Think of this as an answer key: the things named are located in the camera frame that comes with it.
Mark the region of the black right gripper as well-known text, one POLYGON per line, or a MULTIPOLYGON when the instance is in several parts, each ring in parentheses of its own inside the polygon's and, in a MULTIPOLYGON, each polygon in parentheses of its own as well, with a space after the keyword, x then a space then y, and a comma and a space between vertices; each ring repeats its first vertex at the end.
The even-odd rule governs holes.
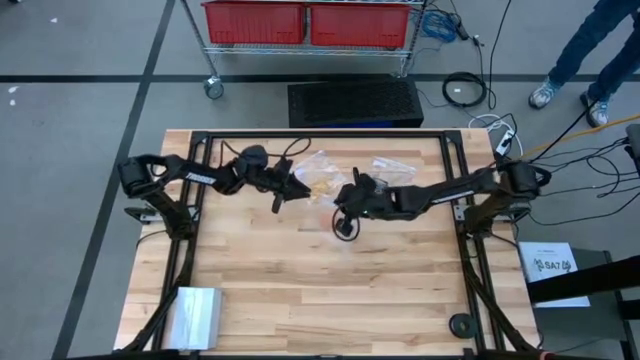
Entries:
POLYGON ((353 183, 341 187, 333 203, 343 207, 343 214, 349 219, 368 218, 372 220, 404 220, 406 212, 399 204, 404 187, 380 186, 371 176, 353 170, 353 183))

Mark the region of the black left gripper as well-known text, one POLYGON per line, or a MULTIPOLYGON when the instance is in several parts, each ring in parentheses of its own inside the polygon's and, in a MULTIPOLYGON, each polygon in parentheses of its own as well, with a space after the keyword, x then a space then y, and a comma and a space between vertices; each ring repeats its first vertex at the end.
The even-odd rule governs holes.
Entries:
POLYGON ((236 181, 231 193, 237 193, 244 185, 254 186, 259 192, 272 192, 282 200, 305 199, 311 196, 311 189, 291 173, 293 161, 284 156, 273 167, 268 166, 265 148, 252 145, 245 148, 231 162, 236 181))

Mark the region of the black perforated floor box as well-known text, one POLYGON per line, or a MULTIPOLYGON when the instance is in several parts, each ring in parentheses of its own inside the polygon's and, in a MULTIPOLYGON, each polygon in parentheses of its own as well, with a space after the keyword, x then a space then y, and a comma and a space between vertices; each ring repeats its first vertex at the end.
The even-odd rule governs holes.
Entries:
POLYGON ((419 128, 424 121, 408 79, 296 84, 287 95, 291 128, 419 128))

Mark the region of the silver rectangular box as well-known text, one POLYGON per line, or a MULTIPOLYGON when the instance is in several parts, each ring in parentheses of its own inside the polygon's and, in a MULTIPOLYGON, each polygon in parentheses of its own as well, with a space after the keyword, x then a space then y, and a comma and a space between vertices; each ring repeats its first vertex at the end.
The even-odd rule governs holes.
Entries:
POLYGON ((216 348, 222 305, 220 288, 179 287, 166 347, 200 351, 216 348))

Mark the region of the white power strip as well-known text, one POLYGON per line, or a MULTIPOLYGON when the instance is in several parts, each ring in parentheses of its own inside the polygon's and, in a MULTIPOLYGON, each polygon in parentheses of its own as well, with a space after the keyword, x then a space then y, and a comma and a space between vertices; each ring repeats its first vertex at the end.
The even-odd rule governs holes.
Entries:
POLYGON ((502 138, 500 139, 498 145, 495 148, 495 153, 498 156, 505 156, 512 145, 512 142, 515 138, 515 131, 514 130, 506 130, 505 133, 503 134, 502 138))

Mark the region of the red plastic storage bin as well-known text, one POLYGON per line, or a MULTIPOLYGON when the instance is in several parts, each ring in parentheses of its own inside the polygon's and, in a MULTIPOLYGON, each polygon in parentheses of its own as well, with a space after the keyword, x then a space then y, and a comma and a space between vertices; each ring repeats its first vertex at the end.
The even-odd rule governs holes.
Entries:
POLYGON ((313 45, 402 48, 411 8, 399 4, 313 4, 310 10, 313 45))
POLYGON ((213 44, 301 44, 305 6, 300 3, 202 3, 213 44))

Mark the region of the black round disc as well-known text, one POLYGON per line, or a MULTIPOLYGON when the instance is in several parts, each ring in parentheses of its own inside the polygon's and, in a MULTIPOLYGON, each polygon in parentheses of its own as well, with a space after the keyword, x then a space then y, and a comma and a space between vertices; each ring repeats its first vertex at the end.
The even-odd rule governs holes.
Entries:
POLYGON ((468 313, 456 313, 448 322, 449 331, 459 339, 471 339, 478 334, 478 323, 468 313))

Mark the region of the black bar stand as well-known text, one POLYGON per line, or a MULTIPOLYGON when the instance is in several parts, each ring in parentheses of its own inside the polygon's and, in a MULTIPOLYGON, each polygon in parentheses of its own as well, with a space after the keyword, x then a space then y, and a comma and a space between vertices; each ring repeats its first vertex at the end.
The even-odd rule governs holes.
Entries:
POLYGON ((640 255, 528 284, 532 303, 640 286, 640 255))

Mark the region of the grey cart top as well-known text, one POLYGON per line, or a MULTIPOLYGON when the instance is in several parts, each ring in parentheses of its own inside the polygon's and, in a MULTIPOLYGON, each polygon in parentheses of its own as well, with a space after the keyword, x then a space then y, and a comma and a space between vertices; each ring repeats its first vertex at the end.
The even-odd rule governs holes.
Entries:
MULTIPOLYGON (((562 255, 546 251, 526 262, 527 281, 529 284, 611 262, 615 261, 607 251, 571 248, 562 255)), ((532 303, 538 329, 546 340, 564 336, 582 341, 569 351, 608 340, 619 345, 624 360, 640 360, 630 325, 632 320, 640 320, 640 298, 625 300, 623 290, 532 303)))

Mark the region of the person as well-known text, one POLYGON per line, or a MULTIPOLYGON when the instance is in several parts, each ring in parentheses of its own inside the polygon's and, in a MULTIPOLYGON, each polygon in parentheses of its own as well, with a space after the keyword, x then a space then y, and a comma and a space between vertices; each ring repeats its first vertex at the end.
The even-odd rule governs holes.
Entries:
POLYGON ((563 48, 545 80, 529 95, 528 105, 534 109, 548 105, 564 84, 577 74, 586 56, 627 17, 633 19, 633 29, 621 50, 580 95, 582 105, 588 109, 588 124, 593 128, 606 125, 611 97, 640 70, 640 0, 598 0, 563 48))

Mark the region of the grey chair edge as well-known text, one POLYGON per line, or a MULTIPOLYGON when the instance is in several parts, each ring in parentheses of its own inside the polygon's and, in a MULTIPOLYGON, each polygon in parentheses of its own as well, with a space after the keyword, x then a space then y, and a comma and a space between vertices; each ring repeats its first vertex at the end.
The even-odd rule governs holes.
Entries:
POLYGON ((625 151, 629 154, 640 177, 640 124, 632 124, 626 128, 627 146, 625 151))

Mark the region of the black aluminium table frame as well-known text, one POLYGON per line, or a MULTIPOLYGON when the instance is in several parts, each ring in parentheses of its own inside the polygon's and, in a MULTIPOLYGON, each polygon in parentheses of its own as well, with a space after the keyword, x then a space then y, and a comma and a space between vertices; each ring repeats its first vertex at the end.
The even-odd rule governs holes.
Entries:
MULTIPOLYGON (((374 157, 416 169, 427 187, 493 167, 478 129, 171 130, 158 156, 217 168, 261 145, 291 171, 320 150, 347 183, 369 175, 374 157)), ((477 194, 431 207, 412 221, 362 218, 345 242, 309 224, 310 197, 271 211, 274 194, 251 185, 226 196, 176 179, 164 187, 193 216, 194 236, 169 238, 160 217, 148 225, 115 342, 138 360, 415 360, 540 357, 538 331, 516 248, 504 226, 468 233, 464 210, 477 194), (220 288, 217 347, 166 347, 179 287, 220 288), (449 319, 468 313, 478 334, 459 339, 449 319)))

